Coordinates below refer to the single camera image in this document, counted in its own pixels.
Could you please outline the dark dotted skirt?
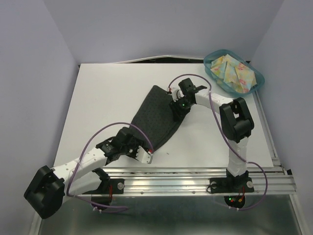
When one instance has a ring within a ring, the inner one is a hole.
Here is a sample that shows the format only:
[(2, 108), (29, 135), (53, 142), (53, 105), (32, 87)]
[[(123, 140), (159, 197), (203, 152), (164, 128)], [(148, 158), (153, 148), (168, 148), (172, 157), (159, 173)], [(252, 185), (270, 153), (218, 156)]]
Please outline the dark dotted skirt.
[(178, 130), (183, 120), (174, 120), (170, 103), (171, 95), (159, 86), (154, 85), (140, 108), (135, 114), (129, 127), (130, 132), (138, 139), (144, 141), (144, 147), (150, 148), (149, 143), (136, 129), (138, 127), (150, 140), (153, 150), (160, 149)]

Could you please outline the pastel floral skirt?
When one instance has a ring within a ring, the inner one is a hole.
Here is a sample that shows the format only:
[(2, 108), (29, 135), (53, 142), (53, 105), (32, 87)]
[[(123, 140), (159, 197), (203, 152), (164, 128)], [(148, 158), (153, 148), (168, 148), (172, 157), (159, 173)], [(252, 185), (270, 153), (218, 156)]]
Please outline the pastel floral skirt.
[(257, 85), (255, 72), (229, 54), (214, 60), (210, 70), (218, 77), (218, 84), (225, 83), (238, 93), (248, 93)]

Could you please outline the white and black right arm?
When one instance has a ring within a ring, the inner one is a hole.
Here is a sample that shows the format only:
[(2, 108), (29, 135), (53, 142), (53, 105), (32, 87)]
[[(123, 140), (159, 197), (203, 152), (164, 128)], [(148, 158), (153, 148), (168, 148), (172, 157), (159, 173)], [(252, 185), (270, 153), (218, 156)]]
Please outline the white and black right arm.
[(179, 82), (179, 87), (170, 85), (167, 93), (173, 101), (170, 108), (174, 121), (181, 121), (193, 105), (210, 109), (218, 129), (229, 149), (226, 177), (213, 180), (211, 188), (222, 187), (225, 183), (230, 191), (245, 187), (248, 179), (246, 146), (254, 129), (254, 121), (243, 98), (231, 99), (212, 92), (212, 85), (195, 86), (190, 78)]

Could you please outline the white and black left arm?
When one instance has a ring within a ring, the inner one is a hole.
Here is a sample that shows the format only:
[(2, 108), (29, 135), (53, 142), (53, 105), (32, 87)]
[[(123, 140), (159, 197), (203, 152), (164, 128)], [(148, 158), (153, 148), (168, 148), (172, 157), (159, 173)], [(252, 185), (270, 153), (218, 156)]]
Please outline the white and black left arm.
[(123, 212), (126, 206), (113, 206), (112, 196), (123, 194), (122, 178), (112, 179), (104, 166), (129, 156), (148, 164), (154, 148), (147, 135), (134, 125), (120, 129), (116, 136), (85, 148), (80, 157), (60, 166), (39, 168), (27, 187), (24, 198), (42, 219), (54, 215), (68, 199), (77, 198), (102, 212)]

